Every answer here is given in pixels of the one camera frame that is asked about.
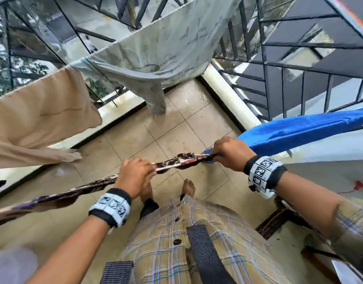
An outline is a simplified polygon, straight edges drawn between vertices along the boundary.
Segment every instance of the blue cloth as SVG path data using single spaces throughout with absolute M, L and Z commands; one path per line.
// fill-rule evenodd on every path
M 363 125 L 363 109 L 326 114 L 302 115 L 273 120 L 242 133 L 243 140 L 256 153 L 271 156 Z

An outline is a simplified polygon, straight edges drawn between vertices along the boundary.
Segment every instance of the shirt sleeve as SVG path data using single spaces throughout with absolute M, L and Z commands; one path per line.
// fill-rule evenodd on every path
M 334 215 L 331 246 L 363 274 L 363 205 L 345 200 Z

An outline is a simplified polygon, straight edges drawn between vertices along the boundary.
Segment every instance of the beige cloth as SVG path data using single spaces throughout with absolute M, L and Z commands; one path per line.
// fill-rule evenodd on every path
M 0 97 L 0 168 L 80 159 L 47 146 L 101 123 L 81 73 L 62 68 Z

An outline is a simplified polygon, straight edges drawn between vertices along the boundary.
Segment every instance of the tile floor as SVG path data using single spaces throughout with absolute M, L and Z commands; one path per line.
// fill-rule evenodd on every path
M 127 158 L 139 156 L 151 162 L 160 162 L 181 152 L 203 152 L 216 139 L 225 135 L 236 137 L 240 133 L 195 80 L 179 85 L 165 98 L 165 114 L 153 116 L 146 108 L 142 109 L 83 146 L 80 149 L 83 156 L 80 162 L 58 165 L 42 173 L 4 196 L 0 207 L 66 191 L 112 175 L 119 171 L 121 162 Z M 195 183 L 197 198 L 235 210 L 253 227 L 275 210 L 271 200 L 264 200 L 248 189 L 243 173 L 233 172 L 218 163 L 200 164 L 187 170 L 172 169 L 155 176 L 152 180 L 155 200 L 161 205 L 169 198 L 179 196 L 184 178 Z M 29 214 L 0 226 L 0 249 L 27 245 L 37 254 L 41 265 L 85 219 L 89 207 L 103 193 L 84 195 L 69 207 Z M 83 280 L 84 284 L 99 283 L 105 263 L 114 260 L 125 247 L 141 209 L 141 202 L 138 199 L 133 201 L 126 225 L 106 237 Z M 288 240 L 283 242 L 284 246 L 289 244 Z M 302 268 L 295 269 L 294 265 L 293 271 L 296 280 L 301 282 L 301 274 L 306 274 L 305 265 L 309 264 L 304 264 L 298 252 L 288 252 L 284 258 L 288 259 L 288 263 L 294 263 L 289 254 L 300 259 Z

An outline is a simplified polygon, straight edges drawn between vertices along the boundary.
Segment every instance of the black strap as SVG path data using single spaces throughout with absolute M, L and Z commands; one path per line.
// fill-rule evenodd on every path
M 206 226 L 189 226 L 187 234 L 203 284 L 235 284 L 222 264 Z
M 132 269 L 132 261 L 107 262 L 100 284 L 128 284 Z

